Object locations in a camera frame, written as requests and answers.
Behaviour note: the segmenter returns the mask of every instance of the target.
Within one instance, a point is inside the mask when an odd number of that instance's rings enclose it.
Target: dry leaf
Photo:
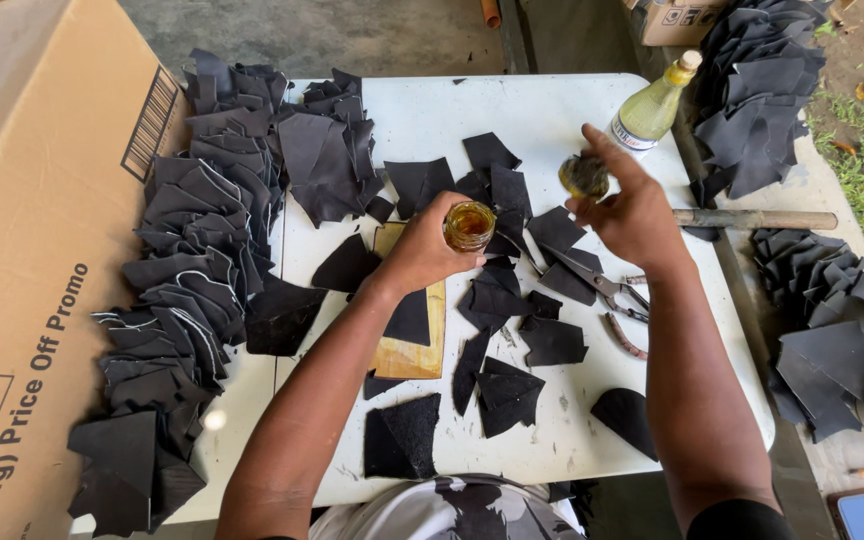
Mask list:
[[[846,144],[837,140],[832,141],[831,144],[839,150],[845,150],[847,153],[850,153],[853,158],[856,156],[856,149],[853,148],[851,144]]]

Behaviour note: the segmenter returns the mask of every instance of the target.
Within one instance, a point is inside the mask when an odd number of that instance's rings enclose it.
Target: hand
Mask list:
[[[453,191],[439,193],[425,210],[409,220],[389,255],[363,287],[388,286],[395,294],[405,296],[485,264],[486,256],[480,252],[453,251],[443,233],[443,223],[452,207],[470,200]]]
[[[582,135],[590,145],[582,155],[598,156],[618,179],[620,191],[599,203],[582,198],[566,201],[575,223],[591,225],[608,251],[646,274],[682,264],[683,256],[691,261],[662,186],[604,132],[584,124]]]

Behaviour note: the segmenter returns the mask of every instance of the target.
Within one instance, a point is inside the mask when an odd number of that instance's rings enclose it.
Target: orange pipe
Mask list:
[[[502,17],[498,14],[496,0],[482,0],[482,15],[486,18],[488,28],[498,28],[502,24]]]

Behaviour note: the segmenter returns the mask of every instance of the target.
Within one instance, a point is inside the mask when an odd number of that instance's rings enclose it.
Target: cutting board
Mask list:
[[[396,245],[404,223],[386,223],[375,230],[372,251],[385,259]],[[446,345],[446,282],[426,287],[425,300],[429,313],[429,340],[426,347],[416,343],[383,337],[368,369],[382,379],[438,379],[442,376],[442,353]]]

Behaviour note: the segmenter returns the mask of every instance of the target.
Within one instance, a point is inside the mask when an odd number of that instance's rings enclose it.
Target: cardboard box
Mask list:
[[[0,538],[66,538],[72,426],[133,298],[153,153],[186,148],[179,85],[114,0],[0,3]]]
[[[632,33],[643,45],[693,46],[713,28],[729,0],[625,0]]]

